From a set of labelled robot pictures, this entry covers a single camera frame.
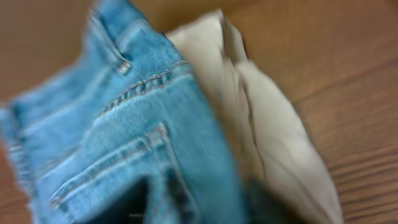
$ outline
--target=jeans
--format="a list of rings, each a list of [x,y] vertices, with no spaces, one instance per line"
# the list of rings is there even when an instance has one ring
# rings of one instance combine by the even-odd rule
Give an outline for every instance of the jeans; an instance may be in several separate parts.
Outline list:
[[[244,223],[223,133],[190,67],[128,0],[93,8],[78,60],[0,110],[34,223],[88,222],[142,179],[145,223]]]

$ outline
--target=wood grain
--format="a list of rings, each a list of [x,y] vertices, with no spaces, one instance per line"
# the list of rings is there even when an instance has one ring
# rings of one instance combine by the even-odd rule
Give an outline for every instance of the wood grain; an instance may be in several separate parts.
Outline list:
[[[74,60],[90,2],[0,2],[0,100]],[[248,55],[294,103],[347,223],[398,223],[397,1],[133,2],[162,31],[222,8]],[[29,223],[4,156],[0,166],[0,223]]]
[[[347,223],[398,223],[398,13],[390,1],[257,3],[229,18],[283,89]]]

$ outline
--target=wooden surface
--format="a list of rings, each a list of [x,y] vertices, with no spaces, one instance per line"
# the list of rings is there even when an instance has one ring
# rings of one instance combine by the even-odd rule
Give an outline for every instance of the wooden surface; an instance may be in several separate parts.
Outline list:
[[[347,223],[398,223],[398,4],[388,0],[135,0],[166,31],[222,8],[292,100],[336,182]],[[0,100],[80,49],[89,1],[0,2]],[[29,223],[0,157],[0,223]]]

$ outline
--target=stitching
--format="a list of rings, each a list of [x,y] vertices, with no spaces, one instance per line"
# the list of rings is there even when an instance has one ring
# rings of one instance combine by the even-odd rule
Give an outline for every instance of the stitching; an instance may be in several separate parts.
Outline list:
[[[182,73],[181,75],[189,75],[189,74],[191,74],[191,71],[186,71],[186,72]],[[111,111],[111,110],[117,108],[120,104],[124,103],[124,102],[127,101],[127,100],[130,100],[131,98],[134,98],[134,97],[139,96],[139,95],[145,95],[146,93],[150,92],[151,90],[155,90],[155,89],[157,89],[157,88],[163,88],[164,86],[168,85],[168,84],[171,83],[172,81],[173,81],[173,80],[170,80],[170,81],[167,81],[167,82],[165,82],[165,83],[163,83],[163,84],[161,84],[161,85],[152,86],[152,87],[146,89],[145,91],[142,91],[142,92],[136,93],[136,94],[134,94],[134,95],[132,95],[132,96],[129,96],[128,98],[125,98],[125,99],[123,99],[123,100],[121,100],[121,101],[119,101],[119,102],[117,102],[117,103],[115,104],[114,102],[118,99],[118,98],[116,98],[112,103],[109,104],[109,105],[114,104],[114,106],[109,107],[109,109],[104,110],[104,111],[100,114],[99,117],[101,117],[102,115],[106,114],[107,112],[109,112],[109,111]]]
[[[164,75],[166,75],[167,73],[169,73],[169,72],[171,71],[171,69],[175,68],[176,66],[179,66],[179,65],[186,65],[186,64],[187,64],[187,62],[185,62],[185,61],[176,62],[175,64],[171,65],[171,67],[170,67],[169,69],[163,71],[162,73],[157,74],[157,75],[153,75],[153,76],[149,77],[149,78],[146,79],[146,80],[139,81],[139,82],[137,82],[137,83],[131,85],[127,90],[124,90],[122,93],[120,93],[120,94],[116,97],[116,100],[117,100],[119,97],[123,96],[123,95],[124,95],[125,93],[127,93],[128,91],[130,91],[132,88],[134,88],[134,87],[136,87],[136,86],[138,86],[138,85],[145,84],[145,83],[147,83],[147,82],[149,82],[149,81],[151,81],[151,80],[153,80],[153,79],[161,78],[162,76],[164,76]]]
[[[50,171],[56,169],[58,166],[60,166],[63,162],[65,162],[68,158],[71,158],[77,151],[79,150],[79,147],[73,146],[68,150],[66,153],[62,154],[60,157],[56,157],[52,159],[51,161],[46,162],[44,165],[41,165],[37,170],[38,174],[36,174],[36,179],[40,179],[41,177],[45,176],[48,174]]]
[[[109,74],[109,71],[111,68],[108,66],[103,66],[99,69],[97,75],[90,81],[88,84],[88,87],[83,90],[83,93],[76,98],[70,100],[69,102],[66,102],[64,105],[59,106],[55,111],[51,112],[50,114],[47,114],[43,117],[38,118],[37,120],[33,121],[31,124],[29,124],[25,129],[22,130],[23,133],[28,133],[32,129],[34,129],[38,125],[42,125],[42,123],[48,122],[49,119],[53,116],[57,116],[59,113],[64,113],[66,110],[69,110],[72,106],[75,106],[77,103],[80,101],[83,101],[85,98],[88,97],[88,95],[101,83],[106,77],[107,74]]]
[[[158,128],[157,129],[159,134],[162,135],[163,130]],[[157,162],[157,165],[159,167],[159,177],[162,179],[163,182],[165,182],[165,178],[164,178],[164,173],[163,171],[165,170],[165,166],[163,165],[162,161],[160,160],[159,154],[157,151],[155,151],[155,160]],[[152,207],[152,209],[148,212],[149,216],[148,216],[148,223],[152,223],[153,219],[155,218],[156,214],[159,212],[160,208],[162,207],[162,205],[164,204],[165,200],[167,198],[167,195],[164,195],[158,200],[158,202],[155,204],[154,207]]]
[[[194,218],[193,218],[193,219],[195,219],[195,218],[197,217],[197,218],[198,218],[197,223],[199,223],[199,219],[200,219],[199,214],[201,214],[201,213],[200,213],[200,210],[199,210],[199,206],[198,206],[198,204],[197,204],[197,201],[196,201],[195,198],[193,197],[191,191],[190,191],[189,188],[188,188],[187,183],[185,182],[185,180],[184,180],[184,178],[183,178],[183,175],[182,175],[182,173],[181,173],[181,170],[179,169],[179,166],[178,166],[177,159],[176,159],[175,156],[174,156],[174,152],[173,152],[171,143],[170,143],[169,138],[167,137],[165,131],[164,131],[164,130],[161,130],[161,131],[160,131],[160,135],[162,136],[163,140],[165,141],[165,145],[166,145],[166,149],[167,149],[167,154],[168,154],[169,159],[170,159],[170,161],[171,161],[171,163],[172,163],[172,166],[173,166],[173,168],[174,168],[174,171],[175,171],[175,173],[176,173],[176,175],[177,175],[177,179],[178,179],[178,181],[180,182],[180,184],[181,184],[183,190],[185,191],[187,197],[188,197],[188,198],[190,199],[190,201],[192,202],[192,207],[193,207],[193,209],[194,209]]]
[[[120,48],[125,44],[124,42],[127,41],[127,38],[131,35],[131,32],[133,32],[139,25],[143,26],[149,26],[149,23],[145,19],[139,19],[135,22],[133,22],[122,34],[120,41],[117,41],[117,44]]]
[[[98,172],[96,172],[95,174],[91,175],[90,178],[85,179],[75,185],[73,185],[72,187],[70,187],[67,191],[65,191],[61,196],[53,198],[50,200],[50,204],[51,205],[55,205],[57,202],[59,202],[61,199],[63,199],[65,196],[67,196],[72,190],[75,190],[77,187],[88,183],[89,181],[93,180],[95,177],[97,177],[98,175],[100,175],[101,173],[103,173],[104,171],[109,170],[110,168],[114,167],[116,164],[119,164],[121,161],[124,161],[130,157],[132,157],[133,155],[142,152],[144,150],[144,146],[138,148],[136,151],[132,151],[129,154],[125,155],[125,156],[121,156],[121,158],[119,160],[114,161],[112,164],[109,164],[108,166],[102,168],[101,170],[99,170]]]

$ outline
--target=white cloth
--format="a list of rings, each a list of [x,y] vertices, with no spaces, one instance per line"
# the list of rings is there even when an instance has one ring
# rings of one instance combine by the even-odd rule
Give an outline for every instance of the white cloth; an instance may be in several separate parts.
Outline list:
[[[241,178],[265,187],[315,223],[344,223],[333,181],[290,101],[244,51],[221,11],[167,34],[223,127]]]

